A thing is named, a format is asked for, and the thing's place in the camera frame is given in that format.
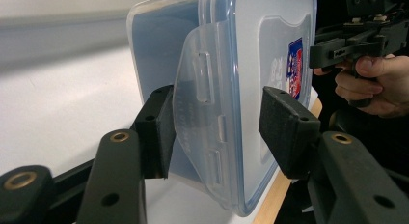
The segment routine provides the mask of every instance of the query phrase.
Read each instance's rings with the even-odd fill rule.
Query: human hand
[[[371,98],[369,106],[359,108],[371,115],[392,118],[409,114],[409,57],[392,54],[385,58],[361,57],[355,65],[356,71],[376,81],[355,78],[351,66],[348,61],[336,65],[342,68],[335,78],[337,95],[346,100]],[[314,69],[314,73],[327,72]]]

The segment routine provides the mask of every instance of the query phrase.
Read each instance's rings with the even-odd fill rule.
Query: clear plastic container
[[[152,0],[128,17],[144,99],[175,84],[176,146],[209,195],[250,214],[277,169],[259,135],[262,87],[308,106],[316,0]]]

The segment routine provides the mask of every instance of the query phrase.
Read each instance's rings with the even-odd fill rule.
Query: label
[[[302,70],[303,41],[300,38],[288,46],[286,62],[286,91],[295,99],[300,97]]]

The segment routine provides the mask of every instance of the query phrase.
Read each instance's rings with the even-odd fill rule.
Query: person
[[[316,29],[349,20],[346,0],[318,0]],[[395,180],[409,196],[409,48],[385,57],[362,56],[355,63],[358,74],[351,74],[351,61],[335,66],[339,70],[314,69],[313,87],[323,109],[321,131],[331,128],[339,110],[351,114],[349,134],[357,137],[387,171],[404,180]],[[370,98],[367,107],[351,107],[350,100]]]

